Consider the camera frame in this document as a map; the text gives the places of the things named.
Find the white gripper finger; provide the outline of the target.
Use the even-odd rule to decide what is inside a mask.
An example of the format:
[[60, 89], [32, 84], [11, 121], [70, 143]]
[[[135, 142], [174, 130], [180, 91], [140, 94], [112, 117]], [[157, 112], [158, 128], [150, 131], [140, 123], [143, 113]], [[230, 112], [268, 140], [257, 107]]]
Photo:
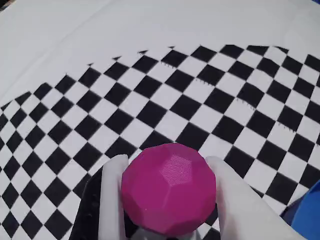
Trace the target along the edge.
[[205, 160], [215, 174], [222, 240], [304, 239], [226, 162], [216, 156], [209, 156]]

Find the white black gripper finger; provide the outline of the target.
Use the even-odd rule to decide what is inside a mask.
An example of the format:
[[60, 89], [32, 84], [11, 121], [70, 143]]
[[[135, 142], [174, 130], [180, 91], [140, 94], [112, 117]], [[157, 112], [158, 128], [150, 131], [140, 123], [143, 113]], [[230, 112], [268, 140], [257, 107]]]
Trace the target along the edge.
[[107, 161], [85, 185], [70, 240], [126, 240], [120, 188], [126, 154]]

